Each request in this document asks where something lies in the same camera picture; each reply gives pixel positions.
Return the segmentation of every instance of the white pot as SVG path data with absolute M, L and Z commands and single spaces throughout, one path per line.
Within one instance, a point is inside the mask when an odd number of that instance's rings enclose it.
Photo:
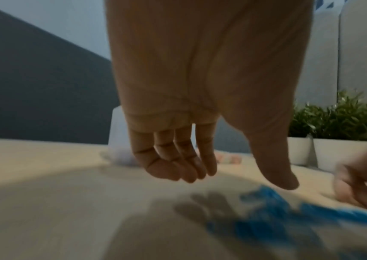
M 314 139 L 317 167 L 334 172 L 338 162 L 353 157 L 367 148 L 366 141 Z
M 288 137 L 289 160 L 291 164 L 307 165 L 312 148 L 312 139 L 301 137 Z

